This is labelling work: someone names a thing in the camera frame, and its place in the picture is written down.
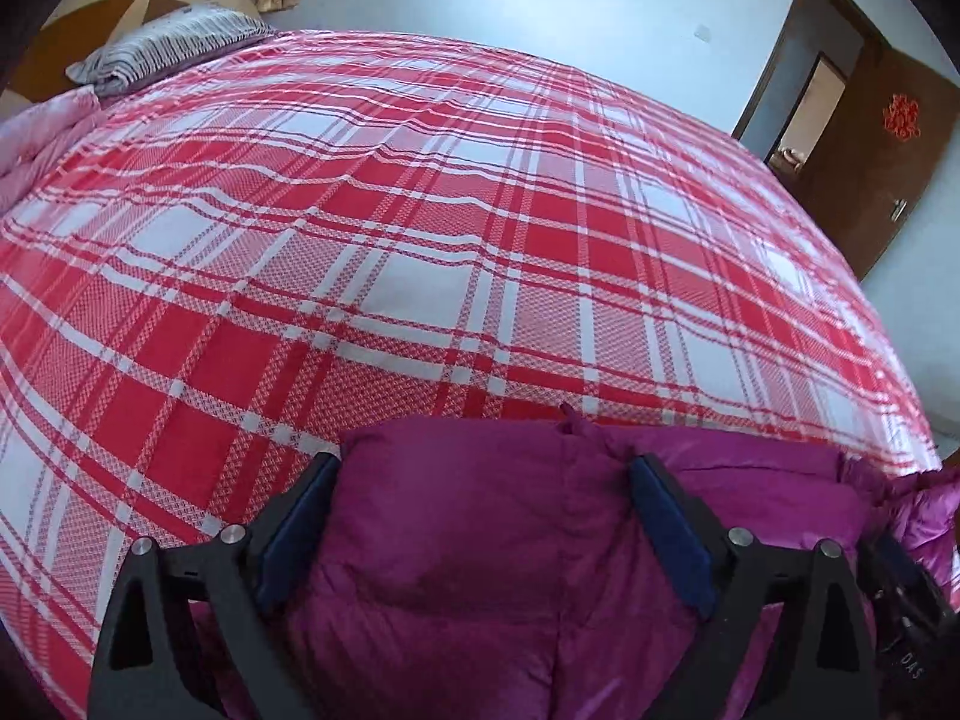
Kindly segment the striped grey pillow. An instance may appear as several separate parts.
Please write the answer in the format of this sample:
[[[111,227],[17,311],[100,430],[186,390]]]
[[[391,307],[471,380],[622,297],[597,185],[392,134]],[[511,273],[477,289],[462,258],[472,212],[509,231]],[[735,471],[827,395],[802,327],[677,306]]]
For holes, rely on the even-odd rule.
[[[117,98],[262,43],[274,32],[265,21],[238,10],[185,5],[104,44],[65,68],[65,76],[75,85],[91,86],[99,98]]]

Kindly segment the red white plaid bedsheet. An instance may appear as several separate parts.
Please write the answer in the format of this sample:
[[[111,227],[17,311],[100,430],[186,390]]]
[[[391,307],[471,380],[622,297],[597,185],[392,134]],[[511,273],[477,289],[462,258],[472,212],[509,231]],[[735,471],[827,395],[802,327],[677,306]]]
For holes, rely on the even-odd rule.
[[[719,130],[451,39],[181,71],[3,206],[3,626],[82,717],[135,536],[213,535],[350,427],[562,403],[939,463],[843,257]]]

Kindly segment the brown door frame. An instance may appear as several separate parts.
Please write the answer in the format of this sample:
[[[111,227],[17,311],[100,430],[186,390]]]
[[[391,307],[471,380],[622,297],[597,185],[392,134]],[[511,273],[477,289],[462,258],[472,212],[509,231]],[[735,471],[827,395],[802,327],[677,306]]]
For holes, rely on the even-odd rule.
[[[889,47],[854,0],[793,0],[734,138],[794,190],[857,62]]]

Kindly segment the cream brown wooden headboard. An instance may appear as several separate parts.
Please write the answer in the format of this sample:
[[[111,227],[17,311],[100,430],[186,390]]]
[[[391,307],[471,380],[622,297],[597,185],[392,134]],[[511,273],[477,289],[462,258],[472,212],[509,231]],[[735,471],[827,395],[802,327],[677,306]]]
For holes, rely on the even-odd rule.
[[[2,83],[3,103],[42,103],[73,86],[65,68],[117,37],[185,5],[221,5],[257,16],[254,0],[62,0]]]

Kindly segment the brown wooden door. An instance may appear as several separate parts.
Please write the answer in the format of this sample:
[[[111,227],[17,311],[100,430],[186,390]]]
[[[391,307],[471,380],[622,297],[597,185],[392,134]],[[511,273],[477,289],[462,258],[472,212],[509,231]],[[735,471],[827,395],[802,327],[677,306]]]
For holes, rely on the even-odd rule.
[[[918,99],[921,137],[901,143],[884,128],[893,93]],[[900,50],[857,62],[850,84],[800,173],[796,199],[856,278],[896,238],[931,182],[958,119],[958,86]],[[890,221],[896,199],[907,200]]]

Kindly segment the magenta quilted down jacket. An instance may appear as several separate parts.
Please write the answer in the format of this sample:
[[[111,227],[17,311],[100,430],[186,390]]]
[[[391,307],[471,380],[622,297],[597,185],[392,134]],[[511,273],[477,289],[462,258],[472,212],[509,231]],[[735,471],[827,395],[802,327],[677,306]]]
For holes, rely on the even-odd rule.
[[[628,497],[658,457],[722,523],[952,573],[958,475],[698,427],[404,418],[342,440],[319,550],[270,632],[329,718],[636,718],[690,645]]]

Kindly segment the pink floral folded quilt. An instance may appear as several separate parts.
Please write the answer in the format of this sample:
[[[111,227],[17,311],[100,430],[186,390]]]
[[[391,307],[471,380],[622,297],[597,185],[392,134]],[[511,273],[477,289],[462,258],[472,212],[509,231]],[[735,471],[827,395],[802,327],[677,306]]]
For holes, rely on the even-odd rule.
[[[2,124],[0,208],[10,211],[86,135],[104,121],[101,99],[80,86]]]

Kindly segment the red double happiness sticker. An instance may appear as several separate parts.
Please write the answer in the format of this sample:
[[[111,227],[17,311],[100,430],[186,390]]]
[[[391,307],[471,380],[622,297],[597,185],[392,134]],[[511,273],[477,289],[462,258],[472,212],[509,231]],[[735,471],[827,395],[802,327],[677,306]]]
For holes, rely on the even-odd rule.
[[[901,143],[921,137],[920,110],[918,99],[910,98],[908,94],[893,93],[889,104],[882,110],[885,130]]]

